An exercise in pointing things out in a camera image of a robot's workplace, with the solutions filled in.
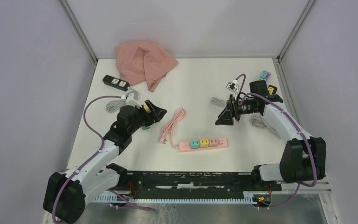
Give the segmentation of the yellow plug adapter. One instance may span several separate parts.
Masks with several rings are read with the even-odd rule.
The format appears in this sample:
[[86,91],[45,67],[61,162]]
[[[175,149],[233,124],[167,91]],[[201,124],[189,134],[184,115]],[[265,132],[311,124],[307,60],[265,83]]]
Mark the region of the yellow plug adapter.
[[144,109],[147,113],[151,113],[151,110],[148,105],[144,105]]

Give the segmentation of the pink plug adapter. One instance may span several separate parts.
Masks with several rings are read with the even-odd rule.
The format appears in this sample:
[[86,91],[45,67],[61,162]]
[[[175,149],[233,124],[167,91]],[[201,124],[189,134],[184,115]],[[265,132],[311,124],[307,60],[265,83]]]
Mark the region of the pink plug adapter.
[[217,146],[219,146],[218,139],[209,139],[209,147],[217,147]]

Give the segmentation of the teal adapter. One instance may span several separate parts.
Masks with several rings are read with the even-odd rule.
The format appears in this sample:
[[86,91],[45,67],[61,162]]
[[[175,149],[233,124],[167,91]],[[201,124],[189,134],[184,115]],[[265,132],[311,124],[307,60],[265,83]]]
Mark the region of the teal adapter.
[[192,140],[190,142],[190,148],[191,149],[198,149],[200,148],[200,141],[199,140]]

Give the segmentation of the pink power strip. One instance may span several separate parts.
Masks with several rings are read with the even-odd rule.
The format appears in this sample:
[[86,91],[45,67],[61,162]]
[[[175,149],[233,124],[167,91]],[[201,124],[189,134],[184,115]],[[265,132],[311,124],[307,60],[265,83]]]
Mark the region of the pink power strip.
[[188,142],[179,143],[178,150],[180,152],[195,152],[202,150],[212,150],[212,149],[220,149],[227,148],[228,140],[227,138],[217,138],[217,139],[200,139],[200,140],[192,140]]

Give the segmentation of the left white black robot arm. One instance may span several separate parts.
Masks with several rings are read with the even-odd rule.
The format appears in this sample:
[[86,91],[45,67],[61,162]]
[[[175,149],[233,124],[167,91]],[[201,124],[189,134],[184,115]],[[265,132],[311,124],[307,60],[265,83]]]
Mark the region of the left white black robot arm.
[[53,173],[48,179],[42,205],[52,215],[53,223],[73,224],[98,195],[112,187],[124,189],[128,177],[105,165],[129,146],[132,135],[138,129],[158,123],[166,113],[166,109],[155,106],[149,100],[143,105],[133,103],[123,106],[107,133],[96,133],[101,144],[93,153],[73,168]]

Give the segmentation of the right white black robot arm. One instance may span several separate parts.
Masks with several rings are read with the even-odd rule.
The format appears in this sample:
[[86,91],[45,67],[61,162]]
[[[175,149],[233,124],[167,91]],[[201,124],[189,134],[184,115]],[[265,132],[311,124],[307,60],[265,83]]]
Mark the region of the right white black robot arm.
[[253,81],[249,87],[250,92],[243,93],[237,79],[226,85],[232,94],[215,125],[232,126],[241,115],[258,113],[286,143],[279,163],[254,168],[257,174],[251,176],[251,186],[255,190],[263,190],[269,181],[315,186],[325,176],[325,140],[305,131],[287,111],[283,99],[277,94],[270,94],[266,81]]

